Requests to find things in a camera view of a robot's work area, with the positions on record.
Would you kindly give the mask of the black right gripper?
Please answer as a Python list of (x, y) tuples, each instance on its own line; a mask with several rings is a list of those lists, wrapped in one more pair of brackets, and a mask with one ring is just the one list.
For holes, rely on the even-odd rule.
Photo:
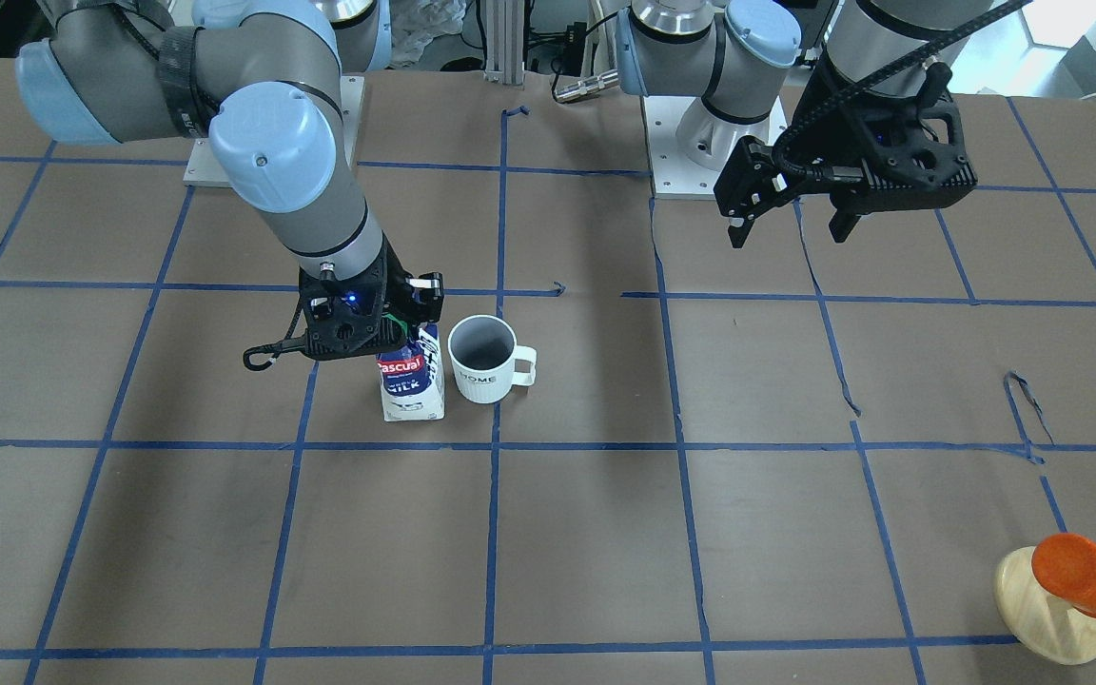
[(439, 272), (414, 277), (401, 267), (387, 240), (357, 276), (299, 277), (307, 329), (301, 351), (310, 359), (374, 356), (404, 346), (416, 329), (439, 321), (444, 299)]

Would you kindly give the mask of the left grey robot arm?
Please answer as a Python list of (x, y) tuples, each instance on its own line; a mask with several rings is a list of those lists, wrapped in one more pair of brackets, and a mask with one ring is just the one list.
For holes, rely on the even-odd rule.
[(614, 18), (623, 91), (688, 98), (682, 142), (717, 172), (740, 248), (762, 214), (825, 195), (861, 217), (947, 208), (977, 187), (951, 64), (1008, 13), (992, 1), (632, 1)]

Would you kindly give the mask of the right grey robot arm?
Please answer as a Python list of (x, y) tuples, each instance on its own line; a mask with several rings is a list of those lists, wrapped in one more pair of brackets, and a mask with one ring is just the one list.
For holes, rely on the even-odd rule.
[(53, 1), (53, 35), (19, 50), (23, 104), (56, 142), (205, 139), (227, 183), (299, 264), (301, 335), (248, 349), (347, 359), (439, 320), (442, 276), (401, 267), (343, 147), (344, 75), (390, 62), (386, 1)]

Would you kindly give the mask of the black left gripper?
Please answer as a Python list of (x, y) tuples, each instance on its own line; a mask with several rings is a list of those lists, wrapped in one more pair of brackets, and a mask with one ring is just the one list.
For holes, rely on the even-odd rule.
[[(806, 194), (834, 190), (833, 168), (794, 173), (773, 160), (773, 148), (755, 136), (743, 136), (713, 183), (713, 199), (718, 212), (728, 221), (728, 240), (734, 250), (747, 246), (756, 218), (770, 209), (783, 207)], [(856, 229), (864, 212), (836, 207), (827, 222), (833, 241), (845, 243)]]

